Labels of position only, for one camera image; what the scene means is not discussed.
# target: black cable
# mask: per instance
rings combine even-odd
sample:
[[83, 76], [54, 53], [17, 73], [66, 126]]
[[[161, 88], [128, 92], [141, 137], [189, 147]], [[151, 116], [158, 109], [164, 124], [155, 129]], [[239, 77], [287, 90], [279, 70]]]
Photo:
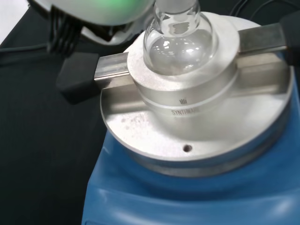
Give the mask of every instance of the black cable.
[[249, 0], [245, 0], [245, 1], [243, 2], [243, 4], [241, 4], [241, 6], [238, 8], [238, 10], [236, 11], [236, 13], [235, 13], [235, 15], [234, 15], [235, 17], [238, 17], [238, 16], [239, 16], [241, 10], [246, 6], [247, 3], [249, 3]]
[[236, 3], [236, 4], [234, 5], [234, 7], [232, 8], [232, 10], [231, 10], [230, 13], [229, 13], [230, 16], [233, 16], [233, 14], [234, 14], [236, 8], [237, 8], [240, 4], [242, 4], [243, 1], [245, 1], [245, 0], [239, 0], [239, 2]]
[[0, 48], [0, 53], [31, 52], [31, 51], [46, 49], [46, 47], [47, 47], [47, 44], [25, 46], [25, 47], [16, 47], [16, 48]]
[[253, 20], [253, 18], [256, 16], [257, 13], [259, 13], [259, 11], [261, 11], [264, 7], [266, 7], [267, 5], [273, 3], [273, 2], [278, 2], [278, 3], [285, 3], [287, 5], [290, 5], [292, 7], [294, 7], [297, 10], [300, 10], [300, 7], [298, 5], [296, 5], [295, 3], [292, 3], [288, 0], [269, 0], [265, 3], [263, 3], [259, 8], [257, 8], [255, 10], [255, 12], [250, 16], [249, 20]]

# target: black fabric surface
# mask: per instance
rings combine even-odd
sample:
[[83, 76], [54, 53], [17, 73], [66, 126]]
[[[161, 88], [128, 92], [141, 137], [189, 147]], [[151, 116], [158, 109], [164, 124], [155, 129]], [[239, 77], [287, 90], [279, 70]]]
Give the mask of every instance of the black fabric surface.
[[[202, 0], [203, 11], [227, 15], [237, 0]], [[261, 4], [253, 0], [242, 16]], [[293, 9], [274, 5], [261, 24]], [[29, 9], [1, 47], [45, 43], [47, 22]], [[101, 56], [123, 46], [80, 43]], [[63, 60], [43, 51], [0, 55], [0, 224], [79, 225], [85, 191], [106, 133], [99, 97], [69, 105], [55, 88]]]

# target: white surface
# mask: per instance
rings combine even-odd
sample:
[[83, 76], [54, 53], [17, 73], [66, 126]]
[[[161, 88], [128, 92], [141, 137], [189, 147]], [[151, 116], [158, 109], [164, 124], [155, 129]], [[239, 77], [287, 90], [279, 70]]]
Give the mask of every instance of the white surface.
[[28, 9], [27, 0], [0, 0], [0, 44]]

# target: stainless steel surface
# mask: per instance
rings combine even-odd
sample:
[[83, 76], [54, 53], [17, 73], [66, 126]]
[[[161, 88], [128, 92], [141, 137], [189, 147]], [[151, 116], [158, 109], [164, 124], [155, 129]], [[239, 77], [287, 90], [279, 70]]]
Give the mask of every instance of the stainless steel surface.
[[239, 57], [231, 95], [197, 116], [157, 116], [134, 84], [103, 90], [101, 113], [132, 158], [151, 170], [181, 177], [224, 173], [265, 152], [285, 127], [293, 70], [278, 56]]
[[214, 24], [219, 45], [214, 57], [193, 72], [176, 76], [156, 74], [144, 63], [143, 36], [133, 43], [128, 54], [128, 70], [144, 102], [152, 110], [170, 116], [181, 110], [187, 112], [182, 115], [194, 115], [222, 100], [233, 87], [237, 77], [238, 32], [221, 16], [204, 14]]
[[[270, 57], [264, 57], [263, 53], [277, 52], [279, 50], [286, 49], [285, 39], [283, 33], [281, 31], [280, 24], [271, 24], [267, 26], [251, 28], [246, 30], [240, 30], [240, 53], [239, 59], [237, 61], [238, 68], [241, 70], [241, 74], [248, 73], [245, 71], [254, 69], [253, 67], [248, 66], [249, 63], [254, 63], [255, 65], [259, 64], [268, 64], [272, 62], [268, 62]], [[261, 57], [251, 57], [253, 54], [263, 54]], [[100, 87], [103, 87], [105, 84], [105, 88], [117, 87], [127, 84], [133, 84], [133, 80], [128, 71], [127, 67], [127, 57], [128, 53], [124, 52], [117, 55], [105, 56], [99, 59], [99, 63], [97, 66], [95, 81], [99, 83]], [[280, 91], [278, 88], [269, 88], [264, 87], [265, 91]], [[241, 88], [243, 91], [254, 91], [255, 93], [259, 93], [262, 89], [258, 90], [250, 90], [246, 88]]]
[[127, 56], [125, 52], [99, 59], [94, 80], [100, 89], [133, 84], [127, 68]]
[[240, 70], [233, 96], [284, 93], [289, 83], [289, 67], [274, 53], [238, 58]]
[[279, 23], [240, 30], [240, 55], [254, 55], [286, 49], [285, 36]]

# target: flask neck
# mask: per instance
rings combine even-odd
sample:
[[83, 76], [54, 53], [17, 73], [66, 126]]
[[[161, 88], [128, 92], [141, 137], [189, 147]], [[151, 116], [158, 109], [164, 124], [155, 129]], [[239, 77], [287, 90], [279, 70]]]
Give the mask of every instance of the flask neck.
[[194, 32], [200, 24], [200, 5], [197, 0], [157, 0], [155, 27], [167, 37], [182, 37]]

